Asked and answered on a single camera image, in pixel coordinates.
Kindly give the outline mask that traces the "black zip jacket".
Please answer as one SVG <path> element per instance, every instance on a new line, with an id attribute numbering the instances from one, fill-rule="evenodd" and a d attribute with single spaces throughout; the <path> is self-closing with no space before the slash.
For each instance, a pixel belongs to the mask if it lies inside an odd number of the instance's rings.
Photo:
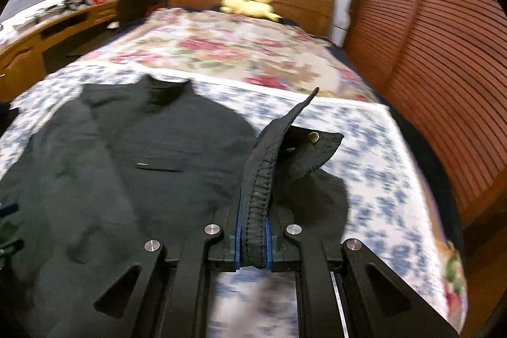
<path id="1" fill-rule="evenodd" d="M 28 141 L 1 180 L 1 334 L 50 337 L 87 292 L 146 242 L 170 258 L 209 224 L 215 270 L 267 267 L 265 224 L 338 241 L 348 199 L 323 166 L 339 133 L 295 125 L 303 104 L 261 132 L 189 81 L 144 76 L 87 85 Z"/>

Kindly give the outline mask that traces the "wooden desk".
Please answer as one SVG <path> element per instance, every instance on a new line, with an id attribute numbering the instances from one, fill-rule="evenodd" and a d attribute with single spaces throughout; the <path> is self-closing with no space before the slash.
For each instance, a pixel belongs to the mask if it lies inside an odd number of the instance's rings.
<path id="1" fill-rule="evenodd" d="M 11 101 L 49 73 L 43 53 L 116 17 L 118 0 L 87 6 L 40 23 L 1 48 L 1 100 Z"/>

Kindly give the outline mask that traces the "dark wooden chair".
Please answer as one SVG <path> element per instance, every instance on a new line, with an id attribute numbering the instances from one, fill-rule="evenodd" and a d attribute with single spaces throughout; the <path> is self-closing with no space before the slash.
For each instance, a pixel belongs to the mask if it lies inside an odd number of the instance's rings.
<path id="1" fill-rule="evenodd" d="M 146 16 L 152 0 L 118 0 L 116 14 L 119 28 L 127 28 L 133 22 Z"/>

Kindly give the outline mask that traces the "red floral beige quilt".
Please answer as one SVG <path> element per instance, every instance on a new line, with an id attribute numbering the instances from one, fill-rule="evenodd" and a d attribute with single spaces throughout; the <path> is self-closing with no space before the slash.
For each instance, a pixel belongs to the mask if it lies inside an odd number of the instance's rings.
<path id="1" fill-rule="evenodd" d="M 461 234 L 443 168 L 424 137 L 375 96 L 335 44 L 302 28 L 215 11 L 158 10 L 146 22 L 86 53 L 79 63 L 138 64 L 153 75 L 189 75 L 198 92 L 226 102 L 263 128 L 298 94 L 383 105 L 395 121 L 424 189 L 455 328 L 467 316 Z"/>

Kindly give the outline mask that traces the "wooden louvered wardrobe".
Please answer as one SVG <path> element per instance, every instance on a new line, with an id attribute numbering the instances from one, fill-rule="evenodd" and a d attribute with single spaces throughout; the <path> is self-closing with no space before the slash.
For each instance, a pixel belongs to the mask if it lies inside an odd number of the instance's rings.
<path id="1" fill-rule="evenodd" d="M 506 196 L 506 15 L 497 0 L 359 0 L 344 48 L 441 160 L 464 226 Z"/>

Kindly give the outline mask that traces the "yellow plush toy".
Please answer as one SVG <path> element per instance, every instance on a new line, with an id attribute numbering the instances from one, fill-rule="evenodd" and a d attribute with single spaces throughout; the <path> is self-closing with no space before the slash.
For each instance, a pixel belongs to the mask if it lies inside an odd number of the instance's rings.
<path id="1" fill-rule="evenodd" d="M 220 11 L 226 14 L 248 16 L 278 22 L 281 16 L 274 12 L 275 0 L 222 0 Z"/>

